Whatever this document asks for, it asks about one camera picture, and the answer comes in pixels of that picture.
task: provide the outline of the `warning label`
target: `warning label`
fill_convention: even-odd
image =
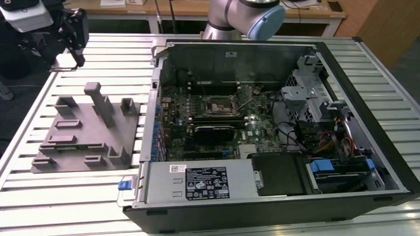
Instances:
[[[185,169],[185,179],[186,200],[229,198],[225,167]]]

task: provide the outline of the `metal bracket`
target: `metal bracket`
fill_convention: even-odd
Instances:
[[[156,59],[162,56],[162,51],[166,49],[166,39],[154,38],[152,41],[152,58]]]

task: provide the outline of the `motherboard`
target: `motherboard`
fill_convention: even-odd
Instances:
[[[162,87],[166,161],[240,159],[249,148],[282,151],[269,114],[273,92],[258,85],[230,92],[197,87]]]

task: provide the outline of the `aluminum table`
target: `aluminum table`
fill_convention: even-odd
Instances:
[[[52,73],[0,160],[0,236],[116,235],[144,236],[120,206],[133,199],[124,191],[116,203],[117,183],[137,173],[142,125],[153,67],[154,38],[197,39],[197,35],[90,34],[84,50],[85,65],[74,72]],[[270,40],[324,41],[361,97],[420,178],[420,106],[362,42],[352,38],[273,37]],[[89,102],[84,84],[100,82],[110,102],[132,97],[141,103],[130,169],[124,171],[32,174],[61,95]],[[340,98],[337,87],[332,88]],[[178,235],[312,236],[417,235],[420,202],[380,208],[352,220],[281,226],[188,232]]]

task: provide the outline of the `blue connector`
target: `blue connector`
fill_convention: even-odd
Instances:
[[[372,159],[366,159],[366,164],[369,167],[369,171],[374,170],[374,163],[373,163]]]
[[[230,150],[224,150],[224,151],[221,151],[221,156],[226,157],[229,153],[230,153]]]
[[[309,163],[310,170],[312,172],[318,172],[318,171],[333,171],[334,167],[333,164],[330,163],[330,160],[314,160]]]
[[[125,181],[120,181],[118,182],[118,190],[124,191],[124,190],[130,190],[130,180],[125,180]]]

